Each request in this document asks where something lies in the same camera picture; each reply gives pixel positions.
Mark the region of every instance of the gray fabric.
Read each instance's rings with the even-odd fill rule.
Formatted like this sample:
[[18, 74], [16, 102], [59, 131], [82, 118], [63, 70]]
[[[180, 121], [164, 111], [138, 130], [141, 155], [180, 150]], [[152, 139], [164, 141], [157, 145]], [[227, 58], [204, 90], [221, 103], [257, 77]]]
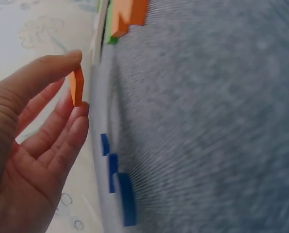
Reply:
[[289, 233], [289, 0], [152, 0], [114, 47], [139, 233]]

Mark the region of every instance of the blue block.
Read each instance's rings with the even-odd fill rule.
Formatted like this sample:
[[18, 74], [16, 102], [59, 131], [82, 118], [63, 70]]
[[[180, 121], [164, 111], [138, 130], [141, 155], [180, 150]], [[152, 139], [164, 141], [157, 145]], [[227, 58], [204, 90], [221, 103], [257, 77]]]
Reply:
[[102, 149], [102, 155], [106, 156], [107, 154], [110, 153], [110, 145], [108, 141], [108, 137], [105, 133], [100, 135], [101, 139], [101, 149]]
[[109, 170], [109, 192], [115, 193], [113, 174], [118, 172], [117, 154], [108, 155], [108, 170]]
[[123, 208], [124, 227], [136, 225], [136, 205], [132, 184], [129, 175], [126, 173], [117, 173], [118, 182], [121, 191], [121, 203]]

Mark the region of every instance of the white surface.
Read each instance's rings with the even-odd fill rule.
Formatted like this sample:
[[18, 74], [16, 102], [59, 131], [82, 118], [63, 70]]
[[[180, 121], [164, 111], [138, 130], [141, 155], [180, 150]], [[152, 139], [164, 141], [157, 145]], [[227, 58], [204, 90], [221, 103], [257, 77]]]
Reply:
[[[81, 49], [88, 100], [94, 6], [91, 0], [0, 0], [0, 80], [39, 56]], [[67, 88], [64, 83], [18, 141], [40, 127]], [[103, 232], [90, 141], [89, 136], [68, 176], [48, 233]]]

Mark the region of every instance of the orange block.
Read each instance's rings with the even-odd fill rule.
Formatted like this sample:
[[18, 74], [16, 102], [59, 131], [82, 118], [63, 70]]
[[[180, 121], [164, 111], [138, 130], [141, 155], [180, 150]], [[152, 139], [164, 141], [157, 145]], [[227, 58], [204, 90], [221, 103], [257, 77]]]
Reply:
[[73, 101], [73, 105], [81, 106], [82, 104], [82, 94], [83, 94], [83, 86], [84, 86], [84, 77], [82, 73], [81, 67], [72, 71], [68, 75], [71, 97]]
[[149, 0], [113, 0], [111, 36], [119, 38], [128, 32], [129, 25], [145, 24]]

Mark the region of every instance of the skin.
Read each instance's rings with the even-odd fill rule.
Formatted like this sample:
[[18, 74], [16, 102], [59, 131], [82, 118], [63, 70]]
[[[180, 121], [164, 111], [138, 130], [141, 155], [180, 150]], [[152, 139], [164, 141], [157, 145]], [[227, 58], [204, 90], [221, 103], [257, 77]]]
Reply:
[[70, 91], [40, 130], [18, 136], [80, 66], [79, 50], [39, 58], [0, 82], [0, 233], [44, 233], [89, 128], [89, 105]]

